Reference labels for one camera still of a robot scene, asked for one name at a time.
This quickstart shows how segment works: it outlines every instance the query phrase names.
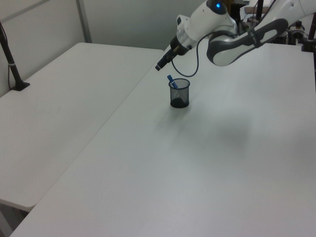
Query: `black cable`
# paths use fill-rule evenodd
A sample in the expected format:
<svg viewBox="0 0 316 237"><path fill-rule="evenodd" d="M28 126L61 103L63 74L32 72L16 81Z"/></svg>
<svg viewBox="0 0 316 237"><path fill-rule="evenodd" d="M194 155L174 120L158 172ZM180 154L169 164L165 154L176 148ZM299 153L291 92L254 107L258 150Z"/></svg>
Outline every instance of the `black cable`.
<svg viewBox="0 0 316 237"><path fill-rule="evenodd" d="M257 3L254 5L254 7L252 8L252 10L250 11L250 13L251 12L255 12L255 7L256 7L256 5L258 5L258 1L257 1ZM246 16L247 15L249 15L249 13L247 13L246 15L245 15L245 17L243 18L243 20L241 21L241 22L243 22L245 19L246 19Z"/></svg>
<svg viewBox="0 0 316 237"><path fill-rule="evenodd" d="M269 6L267 12L266 12L265 15L261 18L261 20L259 21L259 23L262 22L262 20L266 17L266 15L269 13L271 7L273 6L273 4L274 4L275 2L276 2L276 0L273 0L273 2L271 3L271 5Z"/></svg>
<svg viewBox="0 0 316 237"><path fill-rule="evenodd" d="M201 41L205 38L205 37L208 37L208 36L210 36L210 35L212 35L212 34L214 34L214 33L216 33L217 31L214 31L214 32L211 32L211 33L208 33L207 35L205 35L205 36L203 36L199 41L198 41L198 43L197 43L197 69L196 69L196 71L192 74L192 75L184 75L184 74L182 74L181 72L179 72L179 70L176 68L176 66L174 65L174 63L173 63L173 59L171 59L171 63L172 63L172 66L173 66L173 68L174 68L174 70L176 70L176 72L177 73L179 73L181 76L183 76L183 77L186 77L186 78L191 78L191 77L193 77L197 72L198 72L198 67L199 67L199 58L198 58L198 46L199 46L199 43L201 43Z"/></svg>
<svg viewBox="0 0 316 237"><path fill-rule="evenodd" d="M10 86L10 66L8 65L8 85L9 85L9 89L11 89L11 86Z"/></svg>
<svg viewBox="0 0 316 237"><path fill-rule="evenodd" d="M258 6L258 2L259 1L257 1L257 3L255 4L255 6L253 7L254 9L256 8L256 6ZM253 18L254 18L254 15L255 15L255 10L253 9L253 11L252 11L252 26L254 26L254 21L253 21Z"/></svg>

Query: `floor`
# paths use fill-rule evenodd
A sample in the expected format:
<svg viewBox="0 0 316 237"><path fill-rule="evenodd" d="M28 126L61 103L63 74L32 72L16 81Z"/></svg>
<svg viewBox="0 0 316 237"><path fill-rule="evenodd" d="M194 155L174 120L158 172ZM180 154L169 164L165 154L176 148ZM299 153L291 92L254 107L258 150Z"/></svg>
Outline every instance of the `floor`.
<svg viewBox="0 0 316 237"><path fill-rule="evenodd" d="M25 211L0 204L0 237L9 237L27 214Z"/></svg>

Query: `blue pen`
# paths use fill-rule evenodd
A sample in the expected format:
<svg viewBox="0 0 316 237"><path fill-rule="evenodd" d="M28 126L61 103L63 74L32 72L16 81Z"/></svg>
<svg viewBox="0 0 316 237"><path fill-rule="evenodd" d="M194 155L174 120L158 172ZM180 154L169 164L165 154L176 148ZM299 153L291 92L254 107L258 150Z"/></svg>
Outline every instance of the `blue pen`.
<svg viewBox="0 0 316 237"><path fill-rule="evenodd" d="M169 79L170 83L173 85L173 88L178 88L177 84L174 82L171 75L168 75L167 78Z"/></svg>

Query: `mesh pen holder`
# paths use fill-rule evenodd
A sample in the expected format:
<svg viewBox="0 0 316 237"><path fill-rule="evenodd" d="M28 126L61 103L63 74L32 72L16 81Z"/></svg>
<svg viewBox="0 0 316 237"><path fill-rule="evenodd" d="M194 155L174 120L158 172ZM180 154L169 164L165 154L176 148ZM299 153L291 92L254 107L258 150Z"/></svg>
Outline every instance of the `mesh pen holder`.
<svg viewBox="0 0 316 237"><path fill-rule="evenodd" d="M170 105L174 108L185 108L189 105L189 86L190 82L183 78L175 79L174 82L178 88L174 88L169 82L170 87Z"/></svg>

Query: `white wall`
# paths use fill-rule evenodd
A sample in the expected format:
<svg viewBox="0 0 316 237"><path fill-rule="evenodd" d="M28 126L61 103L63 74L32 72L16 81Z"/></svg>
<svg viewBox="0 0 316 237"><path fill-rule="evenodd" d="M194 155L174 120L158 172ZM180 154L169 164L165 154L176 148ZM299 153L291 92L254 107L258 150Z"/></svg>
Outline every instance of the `white wall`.
<svg viewBox="0 0 316 237"><path fill-rule="evenodd" d="M49 0L2 25L23 80L84 42L76 0ZM7 92L7 60L0 48L0 97Z"/></svg>
<svg viewBox="0 0 316 237"><path fill-rule="evenodd" d="M190 16L205 0L84 0L93 43L165 50L179 14Z"/></svg>

